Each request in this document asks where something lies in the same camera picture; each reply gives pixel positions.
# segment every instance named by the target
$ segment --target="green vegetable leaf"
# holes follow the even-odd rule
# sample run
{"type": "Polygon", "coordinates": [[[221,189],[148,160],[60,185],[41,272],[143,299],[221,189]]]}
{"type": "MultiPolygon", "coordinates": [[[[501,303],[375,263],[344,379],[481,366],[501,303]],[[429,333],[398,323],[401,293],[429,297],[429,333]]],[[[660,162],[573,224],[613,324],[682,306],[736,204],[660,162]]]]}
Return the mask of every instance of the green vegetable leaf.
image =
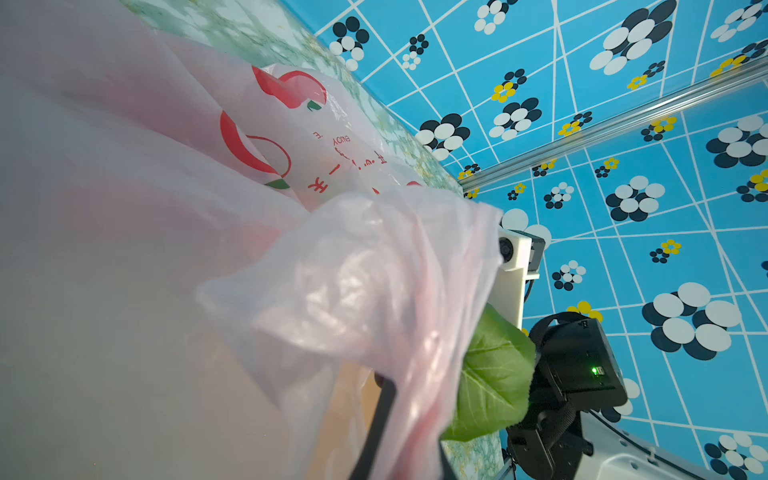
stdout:
{"type": "Polygon", "coordinates": [[[520,422],[535,367],[531,340],[486,305],[464,355],[453,421],[443,440],[468,442],[520,422]]]}

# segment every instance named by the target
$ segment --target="green marble surface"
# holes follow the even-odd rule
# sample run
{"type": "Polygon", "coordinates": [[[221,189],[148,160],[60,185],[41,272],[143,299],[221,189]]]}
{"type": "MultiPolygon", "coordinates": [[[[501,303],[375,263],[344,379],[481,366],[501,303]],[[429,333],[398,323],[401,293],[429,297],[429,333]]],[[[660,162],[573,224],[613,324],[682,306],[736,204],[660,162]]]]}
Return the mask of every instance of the green marble surface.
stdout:
{"type": "Polygon", "coordinates": [[[498,432],[476,438],[470,442],[442,442],[445,457],[461,480],[490,480],[504,466],[502,440],[498,432]]]}
{"type": "Polygon", "coordinates": [[[257,67],[312,68],[340,80],[396,155],[430,187],[462,194],[439,162],[277,0],[121,0],[149,26],[190,38],[257,67]]]}

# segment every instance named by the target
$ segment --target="aluminum rail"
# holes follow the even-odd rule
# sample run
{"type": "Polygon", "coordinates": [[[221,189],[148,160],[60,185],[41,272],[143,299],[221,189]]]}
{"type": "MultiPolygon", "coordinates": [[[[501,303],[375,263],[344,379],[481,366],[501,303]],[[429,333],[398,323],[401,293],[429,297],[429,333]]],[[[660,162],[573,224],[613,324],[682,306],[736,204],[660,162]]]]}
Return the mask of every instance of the aluminum rail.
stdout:
{"type": "Polygon", "coordinates": [[[667,117],[674,112],[702,104],[720,95],[729,94],[768,76],[768,56],[754,62],[733,68],[714,78],[665,95],[623,114],[591,125],[575,134],[535,148],[501,162],[477,174],[459,181],[464,191],[484,187],[498,180],[516,175],[536,165],[549,162],[573,151],[598,144],[640,126],[646,127],[652,121],[667,117]]]}

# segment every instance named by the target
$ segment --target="plastic bag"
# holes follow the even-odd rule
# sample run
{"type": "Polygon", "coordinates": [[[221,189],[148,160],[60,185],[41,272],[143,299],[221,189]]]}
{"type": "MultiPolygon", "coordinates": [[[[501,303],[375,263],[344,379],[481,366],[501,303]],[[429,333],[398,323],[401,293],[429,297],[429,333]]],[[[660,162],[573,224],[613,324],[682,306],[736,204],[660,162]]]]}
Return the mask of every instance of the plastic bag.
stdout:
{"type": "Polygon", "coordinates": [[[306,379],[325,366],[308,357],[299,382],[284,370],[262,376],[262,335],[329,357],[329,369],[345,359],[392,379],[398,396],[372,478],[438,478],[438,437],[500,264],[498,214],[440,190],[345,194],[258,263],[203,285],[200,299],[259,384],[279,384],[273,400],[305,435],[324,410],[306,379]]]}
{"type": "MultiPolygon", "coordinates": [[[[0,476],[299,478],[334,389],[359,390],[339,376],[346,360],[399,387],[375,478],[436,478],[500,212],[397,187],[409,176],[384,170],[395,158],[350,160],[338,190],[314,189],[303,179],[329,175],[333,142],[298,150],[285,187],[280,149],[237,127],[233,148],[223,113],[296,127],[303,149],[314,131],[294,115],[328,112],[351,140],[344,108],[263,91],[224,107],[242,78],[206,86],[117,3],[6,2],[0,18],[0,476]],[[323,205],[341,190],[364,193],[323,205]]],[[[351,158],[370,148],[343,143],[351,158]]],[[[349,424],[319,460],[329,472],[360,446],[349,424]]]]}
{"type": "Polygon", "coordinates": [[[151,31],[117,2],[0,8],[6,71],[101,104],[309,210],[343,191],[421,183],[333,78],[285,65],[255,68],[151,31]]]}

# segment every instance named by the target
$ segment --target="black and white circles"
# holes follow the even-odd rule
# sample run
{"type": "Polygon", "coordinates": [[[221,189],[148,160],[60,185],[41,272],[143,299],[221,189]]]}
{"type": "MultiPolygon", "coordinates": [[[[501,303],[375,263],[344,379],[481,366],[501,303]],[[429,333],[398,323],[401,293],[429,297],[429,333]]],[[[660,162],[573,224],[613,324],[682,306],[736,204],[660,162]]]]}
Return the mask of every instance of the black and white circles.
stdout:
{"type": "Polygon", "coordinates": [[[609,422],[618,423],[619,420],[621,420],[622,415],[631,415],[634,411],[634,407],[632,406],[632,399],[636,399],[640,396],[640,386],[634,380],[624,379],[624,389],[627,390],[626,403],[618,407],[600,409],[600,413],[609,422]]]}
{"type": "Polygon", "coordinates": [[[571,196],[573,195],[575,190],[576,189],[566,184],[565,182],[560,182],[558,186],[552,187],[552,190],[550,191],[550,193],[544,195],[544,201],[547,202],[546,207],[548,209],[551,209],[551,208],[557,208],[558,210],[561,209],[563,207],[564,202],[571,201],[571,196]]]}
{"type": "Polygon", "coordinates": [[[764,8],[762,0],[751,0],[746,7],[731,12],[725,18],[725,23],[712,31],[710,38],[716,38],[720,43],[728,41],[737,31],[747,30],[754,25],[764,12],[768,12],[768,5],[764,8]]]}
{"type": "Polygon", "coordinates": [[[677,0],[661,2],[649,12],[640,8],[632,12],[621,24],[603,40],[604,51],[598,53],[589,63],[592,70],[603,69],[606,75],[620,71],[628,61],[645,55],[651,45],[666,37],[672,29],[672,22],[667,20],[677,8],[677,0]]]}
{"type": "Polygon", "coordinates": [[[742,165],[761,165],[768,155],[768,124],[761,117],[752,115],[737,122],[736,127],[724,128],[717,138],[707,142],[707,150],[715,157],[715,165],[731,168],[742,165]]]}
{"type": "Polygon", "coordinates": [[[631,220],[641,222],[659,209],[657,199],[664,195],[664,185],[649,184],[648,179],[637,175],[629,180],[629,185],[619,185],[616,190],[605,197],[605,204],[613,207],[611,218],[617,222],[631,220]]]}
{"type": "Polygon", "coordinates": [[[538,98],[531,97],[522,104],[512,102],[504,106],[504,110],[493,119],[494,127],[488,132],[491,138],[511,140],[518,136],[518,132],[527,130],[531,124],[541,117],[538,106],[538,98]]]}
{"type": "Polygon", "coordinates": [[[368,31],[360,28],[360,20],[357,17],[347,17],[344,23],[336,22],[333,24],[333,34],[338,37],[338,40],[332,41],[328,49],[349,71],[357,70],[357,62],[365,56],[362,51],[362,44],[370,39],[368,31]],[[345,59],[342,56],[345,51],[349,52],[351,58],[345,59]]]}
{"type": "Polygon", "coordinates": [[[433,157],[443,161],[469,138],[469,129],[459,127],[461,124],[462,116],[459,114],[447,114],[441,121],[427,120],[416,134],[416,140],[431,151],[433,157]]]}
{"type": "Polygon", "coordinates": [[[763,462],[768,462],[766,449],[756,445],[752,437],[744,432],[721,435],[717,439],[717,445],[707,443],[704,451],[712,458],[710,460],[712,470],[721,475],[730,474],[733,480],[746,480],[749,478],[747,472],[755,475],[762,474],[765,472],[763,462]]]}
{"type": "Polygon", "coordinates": [[[488,0],[488,3],[478,8],[475,31],[482,31],[486,35],[493,33],[496,30],[496,25],[501,25],[507,18],[509,5],[514,5],[517,2],[518,0],[488,0]]]}
{"type": "Polygon", "coordinates": [[[554,288],[570,292],[574,289],[574,283],[581,283],[584,281],[584,275],[586,274],[587,269],[585,267],[579,265],[576,260],[571,260],[561,266],[559,272],[554,272],[552,274],[554,288]]]}
{"type": "Polygon", "coordinates": [[[411,37],[410,43],[408,53],[402,54],[402,67],[415,70],[422,63],[420,55],[429,46],[429,41],[426,40],[423,33],[420,33],[415,37],[411,37]]]}
{"type": "Polygon", "coordinates": [[[656,295],[643,307],[643,318],[656,326],[650,340],[658,349],[672,353],[682,346],[695,359],[711,360],[730,348],[727,330],[741,323],[741,312],[732,303],[712,300],[705,286],[689,282],[677,292],[656,295]],[[691,317],[690,323],[684,316],[691,317]]]}

